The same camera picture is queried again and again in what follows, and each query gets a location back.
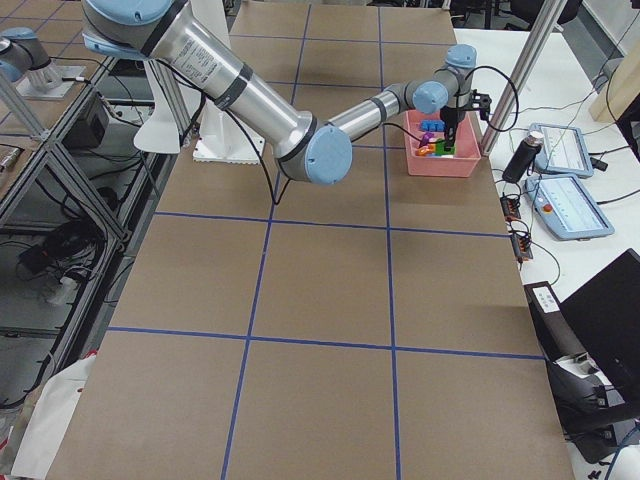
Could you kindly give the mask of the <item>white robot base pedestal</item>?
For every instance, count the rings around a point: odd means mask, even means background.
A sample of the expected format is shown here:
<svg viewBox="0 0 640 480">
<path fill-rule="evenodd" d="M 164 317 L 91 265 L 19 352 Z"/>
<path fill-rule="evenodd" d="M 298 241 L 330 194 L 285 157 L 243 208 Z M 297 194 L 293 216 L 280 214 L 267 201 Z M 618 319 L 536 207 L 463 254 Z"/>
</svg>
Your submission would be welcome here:
<svg viewBox="0 0 640 480">
<path fill-rule="evenodd" d="M 190 126 L 191 119 L 199 110 L 199 92 L 180 85 L 172 71 L 156 61 L 145 62 L 144 68 L 153 95 L 154 110 L 134 137 L 137 149 L 178 154 L 196 138 L 193 159 L 197 162 L 258 162 L 250 142 L 255 141 L 257 148 L 262 149 L 264 139 L 261 136 L 253 130 L 243 134 L 211 101 L 205 103 L 196 123 Z"/>
</svg>

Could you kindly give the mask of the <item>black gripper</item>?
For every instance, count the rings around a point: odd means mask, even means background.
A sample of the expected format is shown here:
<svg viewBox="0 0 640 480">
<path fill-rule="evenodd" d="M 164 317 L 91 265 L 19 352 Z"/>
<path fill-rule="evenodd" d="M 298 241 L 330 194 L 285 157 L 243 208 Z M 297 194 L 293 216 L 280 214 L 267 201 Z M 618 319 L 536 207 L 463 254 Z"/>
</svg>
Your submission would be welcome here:
<svg viewBox="0 0 640 480">
<path fill-rule="evenodd" d="M 444 123 L 445 142 L 454 143 L 458 125 L 463 120 L 463 111 L 460 108 L 444 106 L 440 109 L 439 115 Z"/>
</svg>

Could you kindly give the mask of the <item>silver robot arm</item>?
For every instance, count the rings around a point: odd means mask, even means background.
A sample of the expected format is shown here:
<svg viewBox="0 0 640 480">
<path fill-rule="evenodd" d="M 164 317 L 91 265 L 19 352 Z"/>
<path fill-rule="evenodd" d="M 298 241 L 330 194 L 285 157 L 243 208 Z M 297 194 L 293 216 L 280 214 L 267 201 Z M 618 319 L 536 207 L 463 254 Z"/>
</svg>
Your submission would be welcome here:
<svg viewBox="0 0 640 480">
<path fill-rule="evenodd" d="M 1 73 L 10 82 L 50 64 L 50 56 L 31 28 L 12 27 L 1 32 Z"/>
<path fill-rule="evenodd" d="M 195 16 L 187 1 L 85 1 L 85 44 L 94 51 L 159 60 L 234 115 L 273 148 L 287 178 L 315 184 L 342 180 L 352 164 L 352 143 L 407 110 L 443 111 L 445 141 L 453 144 L 471 94 L 477 52 L 450 47 L 428 80 L 388 86 L 320 123 L 298 111 Z"/>
</svg>

